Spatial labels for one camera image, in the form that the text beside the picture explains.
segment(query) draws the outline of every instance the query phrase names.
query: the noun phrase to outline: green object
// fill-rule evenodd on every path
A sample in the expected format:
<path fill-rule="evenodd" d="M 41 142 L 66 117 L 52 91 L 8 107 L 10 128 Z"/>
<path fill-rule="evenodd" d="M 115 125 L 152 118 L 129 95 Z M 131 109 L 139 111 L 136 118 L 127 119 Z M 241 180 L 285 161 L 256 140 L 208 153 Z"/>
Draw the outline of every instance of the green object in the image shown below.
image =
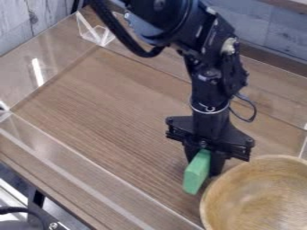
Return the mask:
<path fill-rule="evenodd" d="M 211 153 L 201 149 L 188 164 L 183 176 L 183 190 L 195 195 L 209 173 Z"/>

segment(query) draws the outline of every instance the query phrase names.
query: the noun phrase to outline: robotic arm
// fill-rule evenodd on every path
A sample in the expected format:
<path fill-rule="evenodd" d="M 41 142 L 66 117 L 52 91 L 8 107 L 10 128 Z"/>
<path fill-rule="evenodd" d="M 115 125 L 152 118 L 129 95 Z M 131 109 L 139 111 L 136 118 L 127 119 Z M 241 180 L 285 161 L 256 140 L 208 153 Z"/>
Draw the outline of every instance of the robotic arm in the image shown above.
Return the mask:
<path fill-rule="evenodd" d="M 240 44 L 235 30 L 200 0 L 121 0 L 124 18 L 137 37 L 153 49 L 145 51 L 113 18 L 103 0 L 91 5 L 111 31 L 129 50 L 143 58 L 172 47 L 183 56 L 192 81 L 192 116 L 167 118 L 167 138 L 180 141 L 188 162 L 201 149 L 211 152 L 209 175 L 219 175 L 227 159 L 249 160 L 253 139 L 231 124 L 233 96 L 247 85 Z"/>

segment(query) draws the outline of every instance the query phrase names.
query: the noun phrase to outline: bowl rim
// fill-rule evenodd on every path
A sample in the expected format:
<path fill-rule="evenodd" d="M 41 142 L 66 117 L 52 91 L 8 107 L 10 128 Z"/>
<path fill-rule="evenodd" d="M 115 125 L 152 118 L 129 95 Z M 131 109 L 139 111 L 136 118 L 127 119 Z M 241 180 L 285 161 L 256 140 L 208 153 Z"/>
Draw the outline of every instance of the bowl rim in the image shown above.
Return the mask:
<path fill-rule="evenodd" d="M 265 160 L 265 159 L 287 159 L 291 160 L 296 163 L 304 164 L 307 166 L 307 160 L 299 158 L 297 156 L 292 156 L 292 155 L 260 155 L 257 157 L 255 157 L 253 159 L 251 159 L 252 161 L 257 161 L 257 160 Z M 231 169 L 228 169 L 207 186 L 205 191 L 203 193 L 201 199 L 200 199 L 200 204 L 199 204 L 199 213 L 200 213 L 200 220 L 203 223 L 203 226 L 205 228 L 205 230 L 217 230 L 213 229 L 212 225 L 208 223 L 208 218 L 207 218 L 207 211 L 205 211 L 205 205 L 207 205 L 207 194 L 209 192 L 212 192 L 215 185 L 224 180 L 224 177 L 227 175 L 229 175 L 231 173 L 236 173 L 241 168 L 244 168 L 247 165 L 249 164 L 249 162 L 244 162 L 239 165 L 236 165 L 235 167 L 232 167 Z"/>

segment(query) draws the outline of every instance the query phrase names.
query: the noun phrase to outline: gray wall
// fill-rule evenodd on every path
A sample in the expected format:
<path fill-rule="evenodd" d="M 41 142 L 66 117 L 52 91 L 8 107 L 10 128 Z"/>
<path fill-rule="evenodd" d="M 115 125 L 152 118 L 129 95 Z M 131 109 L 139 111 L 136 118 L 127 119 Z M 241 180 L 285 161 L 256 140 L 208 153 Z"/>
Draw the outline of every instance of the gray wall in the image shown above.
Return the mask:
<path fill-rule="evenodd" d="M 307 60 L 307 15 L 256 0 L 203 0 L 255 46 Z"/>
<path fill-rule="evenodd" d="M 69 15 L 73 0 L 0 0 L 0 56 Z"/>
<path fill-rule="evenodd" d="M 256 0 L 203 0 L 252 45 L 307 60 L 307 15 Z M 0 56 L 69 15 L 73 0 L 0 0 Z"/>

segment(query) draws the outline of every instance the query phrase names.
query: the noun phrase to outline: wire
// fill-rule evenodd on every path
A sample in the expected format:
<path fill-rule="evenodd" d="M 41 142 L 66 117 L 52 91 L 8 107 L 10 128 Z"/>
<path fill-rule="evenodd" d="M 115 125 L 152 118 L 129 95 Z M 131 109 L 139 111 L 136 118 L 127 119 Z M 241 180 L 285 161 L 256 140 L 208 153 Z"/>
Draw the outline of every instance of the wire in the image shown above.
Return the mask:
<path fill-rule="evenodd" d="M 155 47 L 151 51 L 145 51 L 125 31 L 124 26 L 117 22 L 104 1 L 105 0 L 89 0 L 89 5 L 111 32 L 115 34 L 117 40 L 137 56 L 143 58 L 153 58 L 157 56 L 165 47 Z"/>
<path fill-rule="evenodd" d="M 42 229 L 48 229 L 46 223 L 44 222 L 41 216 L 36 212 L 21 207 L 0 207 L 0 215 L 5 215 L 9 213 L 18 213 L 18 212 L 29 213 L 30 215 L 33 215 L 37 219 L 40 219 Z"/>
<path fill-rule="evenodd" d="M 257 111 L 256 111 L 255 104 L 253 104 L 253 102 L 249 100 L 249 98 L 248 98 L 247 96 L 244 96 L 243 94 L 236 93 L 235 96 L 236 96 L 240 100 L 245 101 L 245 102 L 252 106 L 253 115 L 251 116 L 251 118 L 247 119 L 247 118 L 241 117 L 231 107 L 229 107 L 229 111 L 232 112 L 232 114 L 233 114 L 239 119 L 241 119 L 243 121 L 245 121 L 245 122 L 248 122 L 248 123 L 252 123 L 253 120 L 255 120 L 255 117 L 256 117 L 256 112 L 257 112 Z"/>

